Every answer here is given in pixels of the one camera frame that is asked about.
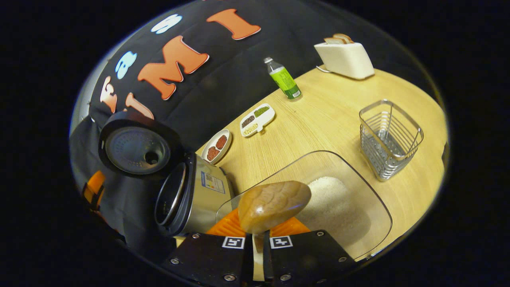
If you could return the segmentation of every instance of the metal utensil holder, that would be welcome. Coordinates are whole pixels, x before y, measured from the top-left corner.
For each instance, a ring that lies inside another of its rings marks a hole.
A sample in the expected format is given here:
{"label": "metal utensil holder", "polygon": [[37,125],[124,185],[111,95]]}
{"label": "metal utensil holder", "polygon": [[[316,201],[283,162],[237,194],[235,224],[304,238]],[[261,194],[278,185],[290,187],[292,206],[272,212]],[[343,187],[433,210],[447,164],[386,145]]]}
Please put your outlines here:
{"label": "metal utensil holder", "polygon": [[423,130],[399,106],[386,99],[360,111],[361,150],[376,177],[386,181],[413,158]]}

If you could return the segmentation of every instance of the wooden table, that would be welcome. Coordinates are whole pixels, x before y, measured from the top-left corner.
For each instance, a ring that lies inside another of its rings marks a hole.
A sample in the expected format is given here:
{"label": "wooden table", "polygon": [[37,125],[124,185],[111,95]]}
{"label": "wooden table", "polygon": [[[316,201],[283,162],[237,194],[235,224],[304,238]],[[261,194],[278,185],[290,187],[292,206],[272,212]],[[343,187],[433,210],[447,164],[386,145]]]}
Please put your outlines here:
{"label": "wooden table", "polygon": [[[295,81],[303,93],[301,100],[291,102],[278,89],[225,127],[232,144],[216,165],[225,170],[238,194],[308,152],[339,154],[374,188],[393,218],[388,237],[375,251],[383,249],[423,216],[440,188],[447,141],[443,110],[420,88],[381,70],[359,81],[313,69]],[[359,111],[381,99],[399,105],[424,131],[415,157],[386,182],[376,179],[360,153]],[[274,108],[274,120],[261,133],[243,137],[239,121],[262,103]]]}

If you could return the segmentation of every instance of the screw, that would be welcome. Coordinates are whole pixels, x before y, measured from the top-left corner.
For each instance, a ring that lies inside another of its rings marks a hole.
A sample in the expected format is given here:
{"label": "screw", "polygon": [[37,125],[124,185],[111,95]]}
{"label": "screw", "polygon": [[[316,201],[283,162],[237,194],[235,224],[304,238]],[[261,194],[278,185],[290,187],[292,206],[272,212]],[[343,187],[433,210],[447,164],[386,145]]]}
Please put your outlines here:
{"label": "screw", "polygon": [[290,280],[290,278],[292,278],[292,276],[290,276],[290,274],[284,274],[284,275],[280,276],[281,281],[287,281],[287,280]]}
{"label": "screw", "polygon": [[223,277],[226,281],[234,281],[236,280],[236,277],[234,275],[227,274]]}

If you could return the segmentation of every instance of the green label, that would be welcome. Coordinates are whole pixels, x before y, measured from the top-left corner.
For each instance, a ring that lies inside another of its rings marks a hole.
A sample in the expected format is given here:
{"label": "green label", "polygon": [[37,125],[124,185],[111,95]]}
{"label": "green label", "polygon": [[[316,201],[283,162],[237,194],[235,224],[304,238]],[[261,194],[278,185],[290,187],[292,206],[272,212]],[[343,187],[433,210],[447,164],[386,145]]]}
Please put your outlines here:
{"label": "green label", "polygon": [[276,82],[278,87],[280,87],[280,89],[282,89],[284,91],[290,90],[296,85],[296,83],[290,76],[289,72],[287,72],[287,69],[285,69],[285,68],[283,68],[279,72],[271,74],[271,77]]}

